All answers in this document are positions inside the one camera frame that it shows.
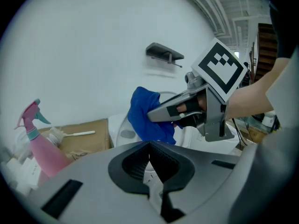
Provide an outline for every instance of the spray bottle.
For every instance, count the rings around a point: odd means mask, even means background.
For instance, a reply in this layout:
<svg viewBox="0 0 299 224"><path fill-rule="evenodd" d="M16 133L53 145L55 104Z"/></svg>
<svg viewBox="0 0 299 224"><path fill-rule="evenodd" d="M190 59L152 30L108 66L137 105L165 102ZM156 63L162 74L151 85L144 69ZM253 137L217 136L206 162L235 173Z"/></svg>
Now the spray bottle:
<svg viewBox="0 0 299 224"><path fill-rule="evenodd" d="M23 119L23 127L26 128L27 136L30 140L30 149L38 165L48 177L53 177L71 162L59 148L43 137L33 125L33 119L39 119L45 124L50 124L50 122L40 113L38 107L39 103L40 100L36 99L22 112L16 128L22 127L20 122L21 119Z"/></svg>

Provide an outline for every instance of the blue cloth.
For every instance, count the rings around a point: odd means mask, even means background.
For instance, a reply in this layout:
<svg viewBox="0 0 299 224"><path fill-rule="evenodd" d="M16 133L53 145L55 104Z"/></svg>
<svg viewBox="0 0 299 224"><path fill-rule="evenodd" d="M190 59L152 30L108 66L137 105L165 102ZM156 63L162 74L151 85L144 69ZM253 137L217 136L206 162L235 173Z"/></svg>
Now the blue cloth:
<svg viewBox="0 0 299 224"><path fill-rule="evenodd" d="M128 120L142 141L157 141L176 144L171 122L153 123L147 118L148 111L160 106L160 94L137 87L131 98Z"/></svg>

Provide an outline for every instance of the ceiling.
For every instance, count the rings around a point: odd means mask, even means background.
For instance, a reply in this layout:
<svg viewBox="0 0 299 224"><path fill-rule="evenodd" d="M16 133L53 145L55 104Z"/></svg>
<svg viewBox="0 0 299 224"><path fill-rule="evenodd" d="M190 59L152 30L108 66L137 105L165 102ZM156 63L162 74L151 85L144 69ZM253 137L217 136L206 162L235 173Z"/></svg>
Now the ceiling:
<svg viewBox="0 0 299 224"><path fill-rule="evenodd" d="M256 39L258 23L271 23L268 0L190 1L205 16L215 36L243 56Z"/></svg>

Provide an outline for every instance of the white brush handle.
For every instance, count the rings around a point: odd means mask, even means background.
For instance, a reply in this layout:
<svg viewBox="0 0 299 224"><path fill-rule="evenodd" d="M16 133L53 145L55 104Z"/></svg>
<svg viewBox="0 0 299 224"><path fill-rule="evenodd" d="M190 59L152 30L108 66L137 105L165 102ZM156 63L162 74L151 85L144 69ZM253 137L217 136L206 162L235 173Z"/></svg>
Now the white brush handle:
<svg viewBox="0 0 299 224"><path fill-rule="evenodd" d="M66 137L67 136L80 136L80 135L87 135L87 134L93 134L93 133L95 133L95 131L93 130L93 131L87 131L87 132L81 132L81 133L73 133L73 134L68 134L68 135L66 135Z"/></svg>

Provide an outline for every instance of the brown cardboard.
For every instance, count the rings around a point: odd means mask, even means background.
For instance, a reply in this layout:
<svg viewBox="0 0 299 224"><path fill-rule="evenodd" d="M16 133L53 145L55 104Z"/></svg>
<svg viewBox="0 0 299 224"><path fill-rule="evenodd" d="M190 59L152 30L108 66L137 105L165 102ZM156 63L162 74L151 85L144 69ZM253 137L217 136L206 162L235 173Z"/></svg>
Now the brown cardboard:
<svg viewBox="0 0 299 224"><path fill-rule="evenodd" d="M94 134L69 136L63 138L62 143L59 145L59 149L73 161L87 154L101 152L111 148L107 119L56 128L61 129L64 133L67 134L93 130L95 131ZM40 132L42 133L48 130L49 129L41 129Z"/></svg>

